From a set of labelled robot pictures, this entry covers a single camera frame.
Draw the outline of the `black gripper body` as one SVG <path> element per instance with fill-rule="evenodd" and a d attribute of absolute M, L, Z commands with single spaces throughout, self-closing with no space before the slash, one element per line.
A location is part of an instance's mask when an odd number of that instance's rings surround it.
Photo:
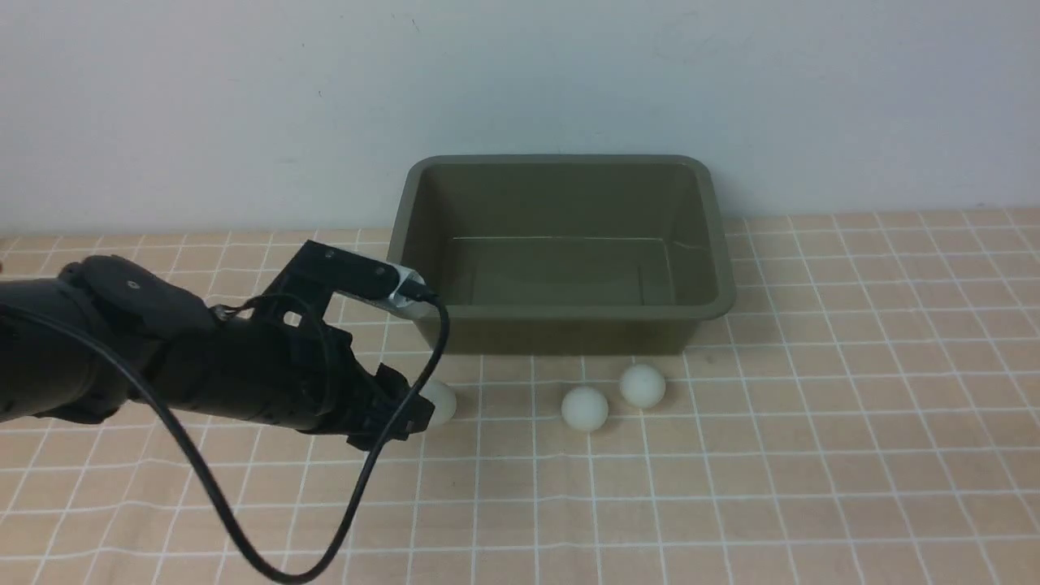
<path fill-rule="evenodd" d="M 352 334 L 234 317 L 180 336 L 154 355 L 154 389 L 171 409 L 305 434 L 376 434 L 375 378 L 354 358 Z"/>

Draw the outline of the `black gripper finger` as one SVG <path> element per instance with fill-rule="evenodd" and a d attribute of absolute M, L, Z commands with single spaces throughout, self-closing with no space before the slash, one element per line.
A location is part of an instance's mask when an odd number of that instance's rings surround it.
<path fill-rule="evenodd" d="M 408 440 L 427 429 L 436 411 L 434 404 L 419 396 L 412 397 L 399 414 L 400 406 L 400 402 L 375 400 L 361 408 L 359 414 L 352 414 L 348 444 L 371 452 L 388 442 Z"/>
<path fill-rule="evenodd" d="M 372 375 L 372 405 L 374 407 L 398 407 L 411 395 L 408 379 L 398 370 L 380 363 Z"/>

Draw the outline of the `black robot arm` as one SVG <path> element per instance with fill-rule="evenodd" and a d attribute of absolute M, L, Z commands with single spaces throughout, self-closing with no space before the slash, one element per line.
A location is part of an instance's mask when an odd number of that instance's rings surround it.
<path fill-rule="evenodd" d="M 54 278 L 2 283 L 2 304 L 62 323 L 115 352 L 167 408 L 263 423 L 308 436 L 348 436 L 368 451 L 411 389 L 386 364 L 369 373 L 353 336 L 328 326 L 334 292 L 376 303 L 400 287 L 396 266 L 309 243 L 250 316 L 115 255 L 67 264 Z M 2 316 L 2 422 L 37 416 L 97 425 L 145 403 L 126 375 L 59 331 Z"/>

